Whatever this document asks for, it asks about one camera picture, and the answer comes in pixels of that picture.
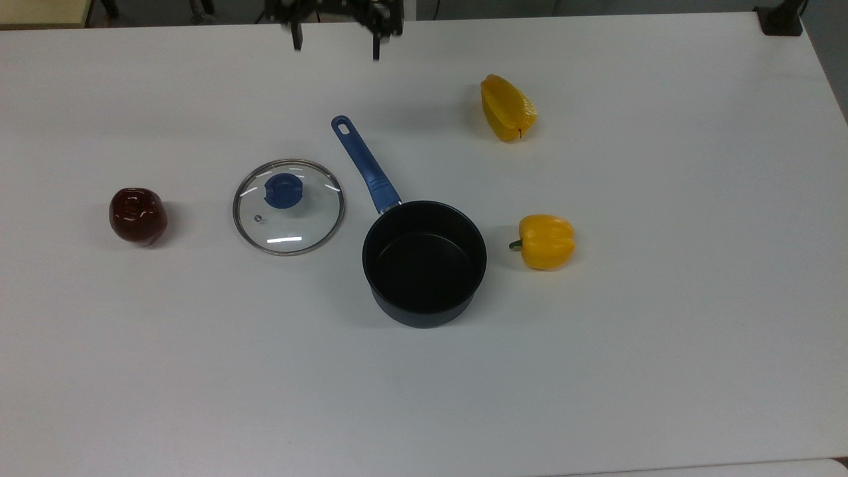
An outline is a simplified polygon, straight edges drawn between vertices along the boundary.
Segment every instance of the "lid knob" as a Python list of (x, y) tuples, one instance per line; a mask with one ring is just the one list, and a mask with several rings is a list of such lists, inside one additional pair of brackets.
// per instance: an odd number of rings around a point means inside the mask
[(283, 172), (265, 182), (265, 202), (275, 209), (294, 207), (304, 197), (304, 183), (294, 174)]

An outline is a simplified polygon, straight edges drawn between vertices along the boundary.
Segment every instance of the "floor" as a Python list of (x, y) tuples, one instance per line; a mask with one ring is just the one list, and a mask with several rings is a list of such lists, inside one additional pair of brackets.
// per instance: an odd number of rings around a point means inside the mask
[[(94, 0), (92, 26), (191, 25), (189, 0), (115, 0), (120, 17), (109, 20)], [(213, 0), (215, 14), (200, 25), (252, 24), (264, 0)], [(670, 14), (751, 11), (776, 0), (407, 0), (418, 20), (513, 18), (551, 15)], [(848, 121), (848, 1), (812, 0), (803, 16), (813, 46)]]

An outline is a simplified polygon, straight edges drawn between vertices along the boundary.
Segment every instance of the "saucepan handle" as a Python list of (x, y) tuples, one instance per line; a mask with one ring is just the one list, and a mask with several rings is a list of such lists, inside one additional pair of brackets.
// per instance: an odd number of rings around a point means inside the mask
[(338, 140), (342, 142), (348, 151), (350, 159), (354, 160), (356, 168), (360, 170), (365, 185), (371, 192), (371, 199), (377, 212), (383, 213), (395, 205), (400, 204), (400, 196), (394, 190), (392, 183), (388, 181), (386, 174), (377, 164), (374, 155), (368, 150), (362, 136), (356, 131), (354, 123), (347, 116), (336, 116), (332, 120), (332, 130), (336, 132)]

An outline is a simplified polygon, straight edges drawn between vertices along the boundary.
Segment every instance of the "blue handle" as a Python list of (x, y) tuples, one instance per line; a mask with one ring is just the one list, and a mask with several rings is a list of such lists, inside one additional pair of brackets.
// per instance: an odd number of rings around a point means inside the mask
[[(344, 126), (348, 131), (343, 132), (342, 129), (339, 129), (340, 126)], [(354, 123), (350, 122), (347, 116), (336, 116), (332, 120), (332, 130), (336, 132), (338, 140), (342, 142), (350, 159), (354, 160), (356, 168), (360, 170), (362, 178), (365, 179), (365, 185), (371, 192), (371, 199), (374, 200), (377, 212), (382, 214), (400, 204), (400, 196), (392, 187), (392, 183), (388, 181), (386, 174), (380, 169), (380, 165), (377, 164), (374, 155), (368, 150), (365, 141), (356, 131)]]
[(275, 209), (294, 207), (304, 197), (304, 182), (283, 172), (265, 182), (265, 202)]

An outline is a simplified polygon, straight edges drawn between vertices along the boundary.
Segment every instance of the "glass lid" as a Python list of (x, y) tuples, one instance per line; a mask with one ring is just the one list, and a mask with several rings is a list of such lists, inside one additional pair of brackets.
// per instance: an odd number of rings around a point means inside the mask
[(317, 249), (344, 216), (342, 186), (326, 167), (302, 159), (275, 160), (250, 173), (232, 201), (238, 232), (273, 255)]

